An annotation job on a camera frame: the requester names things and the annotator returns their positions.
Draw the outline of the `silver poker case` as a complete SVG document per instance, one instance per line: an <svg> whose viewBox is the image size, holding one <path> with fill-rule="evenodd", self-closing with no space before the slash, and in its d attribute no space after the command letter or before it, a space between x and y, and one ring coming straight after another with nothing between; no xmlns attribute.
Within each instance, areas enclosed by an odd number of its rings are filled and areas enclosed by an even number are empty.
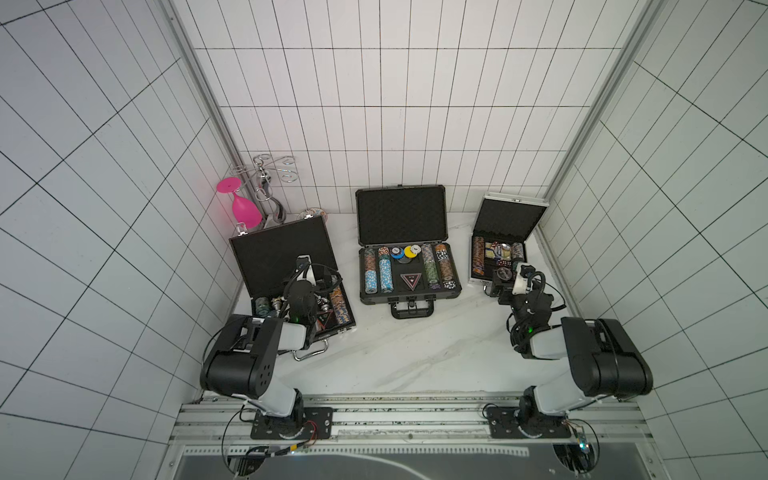
<svg viewBox="0 0 768 480"><path fill-rule="evenodd" d="M526 241L548 207L538 198L497 192L483 196L470 240L470 281L480 283L487 296L501 293L499 269L507 269L514 280L514 264L527 261Z"/></svg>

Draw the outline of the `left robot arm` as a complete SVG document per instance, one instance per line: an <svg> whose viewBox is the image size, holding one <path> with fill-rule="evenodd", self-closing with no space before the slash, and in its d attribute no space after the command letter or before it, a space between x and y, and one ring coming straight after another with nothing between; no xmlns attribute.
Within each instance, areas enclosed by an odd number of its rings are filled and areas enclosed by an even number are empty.
<svg viewBox="0 0 768 480"><path fill-rule="evenodd" d="M234 315L204 350L201 387L221 396L240 399L264 417L304 423L299 390L276 378L281 353L307 350L314 343L320 307L342 284L337 269L314 262L308 255L296 259L278 307L262 317Z"/></svg>

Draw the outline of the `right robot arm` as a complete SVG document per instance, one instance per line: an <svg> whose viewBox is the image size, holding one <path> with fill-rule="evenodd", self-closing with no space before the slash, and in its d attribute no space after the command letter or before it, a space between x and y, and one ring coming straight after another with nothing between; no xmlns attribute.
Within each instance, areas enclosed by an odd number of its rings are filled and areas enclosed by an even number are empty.
<svg viewBox="0 0 768 480"><path fill-rule="evenodd" d="M569 370L525 390L518 422L559 419L607 397L634 399L650 393L653 374L622 324L614 319L564 317L550 324L554 296L546 276L532 265L515 262L493 273L492 295L508 305L506 322L513 349L528 360L567 361Z"/></svg>

